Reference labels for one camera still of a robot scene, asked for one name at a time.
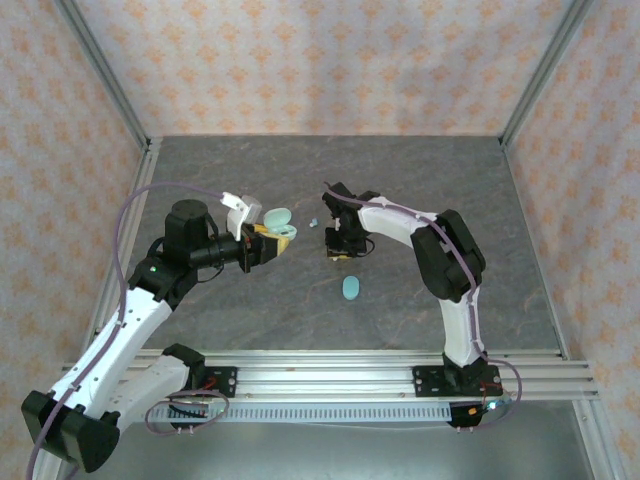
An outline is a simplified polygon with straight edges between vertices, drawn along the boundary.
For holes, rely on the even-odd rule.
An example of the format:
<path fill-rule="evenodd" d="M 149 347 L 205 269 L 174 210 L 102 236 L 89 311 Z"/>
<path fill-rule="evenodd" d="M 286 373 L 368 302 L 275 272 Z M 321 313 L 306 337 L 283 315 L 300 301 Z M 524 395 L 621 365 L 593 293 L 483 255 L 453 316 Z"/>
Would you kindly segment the pale green earbud charging case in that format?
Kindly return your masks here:
<path fill-rule="evenodd" d="M 275 208 L 263 216 L 263 225 L 269 234 L 293 241 L 297 236 L 297 228 L 290 224 L 292 212 L 287 208 Z"/>

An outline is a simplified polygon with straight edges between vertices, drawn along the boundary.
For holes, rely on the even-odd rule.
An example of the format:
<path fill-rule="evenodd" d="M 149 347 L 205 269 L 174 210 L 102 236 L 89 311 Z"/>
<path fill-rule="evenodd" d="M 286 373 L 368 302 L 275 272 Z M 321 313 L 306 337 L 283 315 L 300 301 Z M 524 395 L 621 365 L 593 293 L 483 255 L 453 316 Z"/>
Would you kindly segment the wide aluminium mounting rail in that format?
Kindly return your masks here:
<path fill-rule="evenodd" d="M 284 350 L 204 352 L 205 366 L 236 367 L 235 399 L 284 402 L 412 401 L 478 403 L 498 397 L 417 397 L 415 366 L 442 364 L 441 357 L 411 350 Z M 503 394 L 524 401 L 598 398 L 585 361 L 563 360 L 546 350 L 509 352 L 489 365 L 499 370 Z"/>

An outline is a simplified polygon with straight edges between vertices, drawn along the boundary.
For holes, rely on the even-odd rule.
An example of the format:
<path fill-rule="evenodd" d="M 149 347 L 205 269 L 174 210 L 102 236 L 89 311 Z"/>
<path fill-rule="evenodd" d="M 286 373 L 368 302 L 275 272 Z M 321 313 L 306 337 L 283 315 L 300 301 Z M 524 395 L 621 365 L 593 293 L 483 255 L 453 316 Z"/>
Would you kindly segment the aluminium frame post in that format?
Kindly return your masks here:
<path fill-rule="evenodd" d="M 151 143 L 150 137 L 142 126 L 76 0 L 53 0 L 53 2 L 78 41 L 85 58 L 98 76 L 107 96 L 124 121 L 125 127 L 137 146 L 142 151 L 146 151 Z"/>
<path fill-rule="evenodd" d="M 498 137 L 499 143 L 504 151 L 514 143 L 518 132 L 528 118 L 551 75 L 554 73 L 556 66 L 564 55 L 571 40 L 582 25 L 593 2 L 594 0 L 571 0 L 568 10 L 562 17 L 540 61 L 534 69 L 502 134 Z"/>

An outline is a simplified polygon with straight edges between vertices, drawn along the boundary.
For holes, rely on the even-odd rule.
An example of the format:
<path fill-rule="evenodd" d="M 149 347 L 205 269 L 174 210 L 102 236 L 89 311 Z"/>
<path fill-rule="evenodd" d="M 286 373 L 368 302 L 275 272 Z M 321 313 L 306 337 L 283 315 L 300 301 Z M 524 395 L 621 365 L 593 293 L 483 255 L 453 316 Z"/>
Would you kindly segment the wide aluminium table edge rail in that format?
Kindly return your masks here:
<path fill-rule="evenodd" d="M 153 174 L 159 156 L 162 138 L 150 140 L 147 150 L 141 156 L 136 174 L 131 184 L 131 192 L 152 183 Z M 135 239 L 141 222 L 147 192 L 137 196 L 125 209 L 119 226 L 118 258 L 123 274 L 131 259 Z M 119 302 L 120 288 L 115 267 L 110 265 L 105 272 L 98 299 L 95 303 L 83 348 L 86 349 L 100 333 L 102 327 L 110 320 Z"/>

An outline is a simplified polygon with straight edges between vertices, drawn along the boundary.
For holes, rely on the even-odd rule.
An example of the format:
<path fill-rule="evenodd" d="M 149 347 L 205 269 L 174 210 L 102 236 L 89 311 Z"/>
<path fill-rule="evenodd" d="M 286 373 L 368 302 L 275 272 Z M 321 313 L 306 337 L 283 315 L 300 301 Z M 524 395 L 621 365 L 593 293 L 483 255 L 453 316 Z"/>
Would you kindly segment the thin aluminium table edge rail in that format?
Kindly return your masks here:
<path fill-rule="evenodd" d="M 523 194 L 522 189 L 520 188 L 520 185 L 518 183 L 518 180 L 516 179 L 516 172 L 515 172 L 515 167 L 512 165 L 512 162 L 510 160 L 509 157 L 509 148 L 508 145 L 506 143 L 503 142 L 503 138 L 502 137 L 498 137 L 498 143 L 499 146 L 501 148 L 501 151 L 503 153 L 503 156 L 505 158 L 506 164 L 509 168 L 509 172 L 510 175 L 512 177 L 513 183 L 514 183 L 514 188 L 516 190 L 516 195 L 518 197 L 518 201 L 519 201 L 519 206 L 520 206 L 520 210 L 522 212 L 523 218 L 524 218 L 524 222 L 526 225 L 526 229 L 527 229 L 527 234 L 528 234 L 528 238 L 529 238 L 529 243 L 531 245 L 532 251 L 533 251 L 533 255 L 535 258 L 535 266 L 536 266 L 536 271 L 537 271 L 537 276 L 542 284 L 542 292 L 544 295 L 544 299 L 549 311 L 549 315 L 550 315 L 550 321 L 551 324 L 553 326 L 553 330 L 554 330 L 554 335 L 559 347 L 559 351 L 560 351 L 560 356 L 563 360 L 571 360 L 571 353 L 570 353 L 570 349 L 567 343 L 567 340 L 565 338 L 563 329 L 562 329 L 562 325 L 561 322 L 558 319 L 557 316 L 557 312 L 556 312 L 556 308 L 555 308 L 555 304 L 554 301 L 550 295 L 550 290 L 549 290 L 549 284 L 548 281 L 545 277 L 544 271 L 542 269 L 542 265 L 540 263 L 541 257 L 539 255 L 539 251 L 536 248 L 536 242 L 535 242 L 535 238 L 533 235 L 533 229 L 532 229 L 532 223 L 530 222 L 530 219 L 527 216 L 526 213 L 526 205 L 525 205 L 525 197 Z"/>

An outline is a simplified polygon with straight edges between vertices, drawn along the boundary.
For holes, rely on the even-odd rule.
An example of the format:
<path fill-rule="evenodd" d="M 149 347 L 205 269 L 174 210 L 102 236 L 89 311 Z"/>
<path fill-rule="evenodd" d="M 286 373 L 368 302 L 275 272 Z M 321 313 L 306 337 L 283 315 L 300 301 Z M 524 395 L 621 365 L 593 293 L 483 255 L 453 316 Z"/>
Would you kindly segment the grey metal panel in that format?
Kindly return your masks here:
<path fill-rule="evenodd" d="M 219 424 L 158 438 L 124 434 L 73 480 L 593 480 L 572 418 L 519 413 L 471 434 L 427 428 Z"/>

